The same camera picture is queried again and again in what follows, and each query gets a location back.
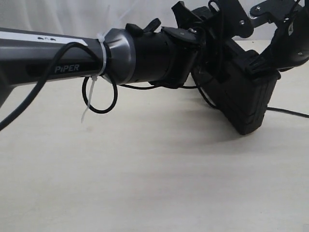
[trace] white zip tie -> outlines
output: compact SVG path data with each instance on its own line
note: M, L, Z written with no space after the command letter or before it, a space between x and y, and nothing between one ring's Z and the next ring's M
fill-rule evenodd
M119 23L121 23L121 20L128 14L130 13L133 8L135 7L135 5L137 3L139 3L140 0L135 0L135 2L131 5L131 7L129 9L127 9L121 16L120 18L113 24L112 28L116 27ZM106 69L106 63L107 63L107 53L106 53L106 48L104 46L104 41L105 41L105 36L110 32L107 31L105 33L98 33L97 34L97 38L98 38L98 41L100 42L101 44L101 47L102 47L102 52L103 52L103 67L101 69L101 71L96 75L96 76L92 76L91 79L92 79L92 83L91 83L91 87L90 87L90 91L89 91L89 99L88 99L88 105L87 105L87 108L85 109L83 115L82 115L82 123L84 122L84 118L86 116L86 113L87 111L90 109L90 106L91 106L91 98L92 98L92 94L93 94L93 89L94 89L94 86L95 86L95 82L98 80L98 77L99 76L102 76L103 73L105 72L105 69Z

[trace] screw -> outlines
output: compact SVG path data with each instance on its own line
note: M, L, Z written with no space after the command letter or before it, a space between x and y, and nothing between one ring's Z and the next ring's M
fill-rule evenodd
M193 34L196 34L196 33L197 33L197 31L196 31L196 30L193 30L192 28L190 28L189 31L190 31L191 33L193 33Z

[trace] white wall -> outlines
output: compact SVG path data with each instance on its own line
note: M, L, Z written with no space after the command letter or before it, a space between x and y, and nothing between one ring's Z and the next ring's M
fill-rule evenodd
M46 31L68 35L94 37L107 30L135 0L0 0L0 27ZM163 25L176 26L171 7L178 0L140 0L122 21L141 27L155 17ZM239 0L249 9L263 0ZM205 5L208 0L185 0L190 9ZM250 39L271 39L275 27L266 25L256 29Z

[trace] white tabletop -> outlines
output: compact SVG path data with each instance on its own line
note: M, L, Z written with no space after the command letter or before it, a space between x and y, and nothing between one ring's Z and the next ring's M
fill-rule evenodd
M262 51L268 41L240 42ZM270 106L309 113L309 64ZM3 232L302 232L309 224L309 120L268 112L241 137L196 90L119 89L89 112L82 79L48 83L0 133ZM33 86L19 87L3 118ZM108 106L99 81L93 104Z

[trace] white stripe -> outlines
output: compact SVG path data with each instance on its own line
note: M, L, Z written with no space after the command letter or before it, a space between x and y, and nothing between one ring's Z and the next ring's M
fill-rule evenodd
M18 41L31 41L40 43L50 43L50 44L68 44L71 42L78 42L85 46L88 44L82 39L68 38L68 37L58 37L58 36L46 36L46 35L36 35L36 34L23 34L15 32L0 31L0 39L4 40L18 40Z

